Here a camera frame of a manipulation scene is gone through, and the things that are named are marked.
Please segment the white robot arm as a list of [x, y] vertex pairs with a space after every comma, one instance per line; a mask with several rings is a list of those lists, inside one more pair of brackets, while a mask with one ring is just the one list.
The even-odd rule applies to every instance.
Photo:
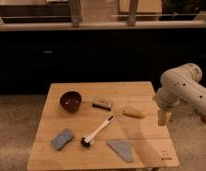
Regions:
[[169, 69], [161, 75], [161, 87], [155, 94], [159, 126], [167, 124], [170, 110], [181, 102], [190, 104], [206, 123], [206, 88], [199, 84], [201, 78], [202, 70], [194, 63]]

